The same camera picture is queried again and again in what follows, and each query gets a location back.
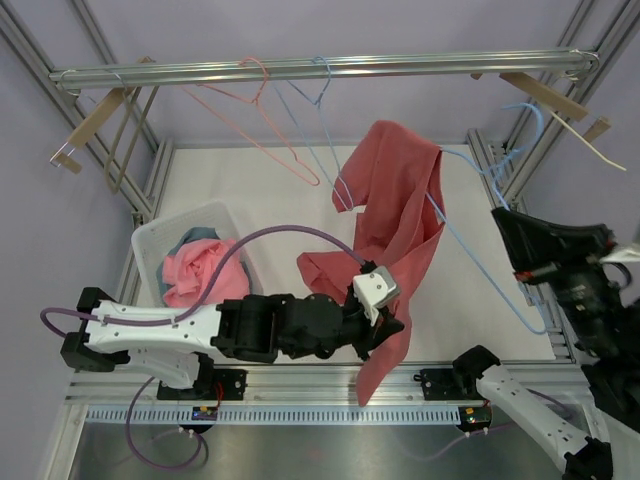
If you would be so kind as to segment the pink wire hanger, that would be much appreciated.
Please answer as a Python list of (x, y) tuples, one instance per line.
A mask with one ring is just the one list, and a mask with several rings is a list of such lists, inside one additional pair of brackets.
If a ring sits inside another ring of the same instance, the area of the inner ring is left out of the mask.
[(261, 143), (259, 143), (255, 138), (250, 136), (245, 130), (240, 128), (235, 122), (233, 122), (228, 117), (224, 116), (218, 110), (216, 110), (213, 106), (207, 103), (203, 98), (196, 95), (193, 91), (191, 91), (187, 87), (181, 87), (181, 90), (187, 94), (190, 98), (196, 101), (201, 107), (203, 107), (206, 111), (208, 111), (211, 115), (213, 115), (216, 119), (223, 122), (227, 127), (231, 128), (235, 133), (239, 134), (244, 140), (248, 141), (251, 146), (255, 147), (262, 154), (269, 157), (271, 160), (276, 162), (281, 167), (284, 167), (291, 174), (296, 176), (298, 179), (302, 180), (307, 185), (311, 187), (318, 187), (320, 185), (320, 179), (318, 175), (314, 172), (314, 170), (304, 161), (300, 159), (298, 154), (296, 153), (292, 144), (288, 141), (288, 139), (283, 135), (278, 126), (274, 123), (271, 117), (268, 115), (266, 110), (262, 105), (262, 96), (264, 90), (269, 82), (270, 74), (265, 64), (258, 60), (255, 57), (245, 57), (243, 60), (237, 63), (237, 66), (241, 70), (246, 70), (249, 66), (257, 67), (259, 70), (258, 80), (260, 81), (259, 87), (257, 88), (255, 94), (251, 97), (243, 97), (232, 93), (228, 90), (224, 90), (209, 84), (198, 83), (197, 87), (201, 89), (207, 89), (216, 93), (219, 93), (223, 96), (226, 96), (230, 99), (235, 100), (236, 102), (240, 102), (244, 105), (252, 106), (253, 109), (259, 114), (262, 121), (270, 128), (271, 132), (276, 135), (276, 137), (283, 144), (284, 148), (289, 151), (289, 155), (291, 160), (302, 168), (302, 171), (294, 168), (290, 163), (288, 163), (285, 159), (281, 158), (278, 155), (275, 155), (269, 148), (265, 147)]

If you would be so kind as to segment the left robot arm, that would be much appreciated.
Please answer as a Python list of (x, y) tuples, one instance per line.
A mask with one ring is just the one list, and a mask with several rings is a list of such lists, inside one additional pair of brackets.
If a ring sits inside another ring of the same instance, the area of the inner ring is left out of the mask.
[(214, 387), (210, 371), (216, 355), (272, 364), (278, 356), (326, 360), (351, 346), (358, 357), (370, 353), (404, 325), (386, 307), (370, 319), (354, 295), (339, 304), (325, 294), (250, 294), (239, 300), (199, 307), (147, 308), (113, 302), (100, 290), (81, 307), (85, 322), (66, 334), (61, 356), (75, 369), (112, 372), (119, 367), (153, 376), (167, 387), (202, 399)]

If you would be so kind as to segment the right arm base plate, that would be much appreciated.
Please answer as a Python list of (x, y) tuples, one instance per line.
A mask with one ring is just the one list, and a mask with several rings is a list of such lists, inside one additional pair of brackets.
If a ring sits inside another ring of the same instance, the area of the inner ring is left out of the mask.
[(425, 368), (413, 375), (428, 401), (485, 400), (476, 388), (475, 381), (485, 373), (477, 368)]

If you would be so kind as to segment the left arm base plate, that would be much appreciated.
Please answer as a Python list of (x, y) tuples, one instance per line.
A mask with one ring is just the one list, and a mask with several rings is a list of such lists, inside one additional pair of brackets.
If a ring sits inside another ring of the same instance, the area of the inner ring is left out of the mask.
[(161, 401), (241, 401), (246, 390), (247, 371), (236, 368), (204, 369), (192, 387), (173, 389), (159, 386), (156, 398)]

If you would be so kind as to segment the dark pink t-shirt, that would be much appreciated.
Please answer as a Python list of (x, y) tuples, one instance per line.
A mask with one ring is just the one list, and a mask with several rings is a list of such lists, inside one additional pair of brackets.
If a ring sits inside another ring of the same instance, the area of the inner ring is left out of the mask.
[(420, 286), (444, 230), (435, 209), (442, 205), (442, 151), (431, 141), (388, 120), (378, 120), (342, 169), (355, 205), (353, 249), (388, 268), (401, 293), (390, 306), (401, 332), (377, 347), (356, 378), (356, 396), (366, 406), (385, 378), (406, 357), (411, 333), (410, 300)]

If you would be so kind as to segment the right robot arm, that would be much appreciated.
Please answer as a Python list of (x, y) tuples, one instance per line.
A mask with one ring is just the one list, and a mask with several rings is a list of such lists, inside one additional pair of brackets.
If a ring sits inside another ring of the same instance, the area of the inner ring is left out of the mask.
[(497, 356), (477, 345), (453, 362), (452, 384), (507, 414), (554, 461), (565, 479), (639, 476), (639, 305), (624, 305), (621, 285), (604, 270), (617, 244), (604, 224), (567, 226), (504, 207), (492, 217), (515, 278), (546, 284), (593, 358), (581, 370), (608, 439), (575, 428), (523, 387)]

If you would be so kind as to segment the light blue wire hanger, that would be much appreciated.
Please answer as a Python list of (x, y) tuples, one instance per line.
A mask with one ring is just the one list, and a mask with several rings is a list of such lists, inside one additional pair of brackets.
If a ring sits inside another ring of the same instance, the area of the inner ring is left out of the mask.
[(306, 135), (304, 129), (302, 128), (300, 122), (298, 121), (296, 115), (294, 114), (292, 108), (289, 106), (288, 102), (285, 99), (285, 96), (281, 92), (281, 89), (277, 84), (273, 85), (273, 90), (275, 91), (277, 98), (279, 99), (282, 107), (284, 108), (287, 116), (290, 121), (293, 123), (297, 133), (301, 137), (304, 146), (308, 150), (312, 159), (315, 161), (316, 166), (320, 169), (322, 176), (326, 180), (326, 182), (330, 185), (332, 193), (336, 196), (341, 206), (346, 211), (353, 211), (356, 207), (354, 198), (352, 196), (351, 189), (346, 182), (343, 174), (342, 174), (342, 164), (340, 163), (339, 157), (336, 152), (336, 146), (333, 142), (332, 136), (330, 134), (327, 121), (323, 112), (323, 100), (324, 97), (331, 86), (332, 82), (332, 69), (328, 62), (328, 60), (324, 56), (315, 56), (310, 60), (310, 63), (313, 66), (322, 66), (324, 70), (324, 84), (321, 89), (317, 92), (316, 95), (312, 96), (307, 94), (301, 87), (299, 87), (296, 83), (291, 80), (287, 80), (286, 84), (297, 94), (299, 94), (307, 103), (313, 106), (316, 116), (318, 118), (319, 124), (321, 126), (322, 132), (324, 133), (325, 140), (327, 141), (327, 147), (329, 148), (329, 152), (331, 154), (331, 158), (333, 159), (335, 166), (335, 175), (331, 176), (327, 169), (324, 166), (324, 163), (320, 160), (320, 157), (316, 153), (315, 147), (312, 145), (308, 136)]

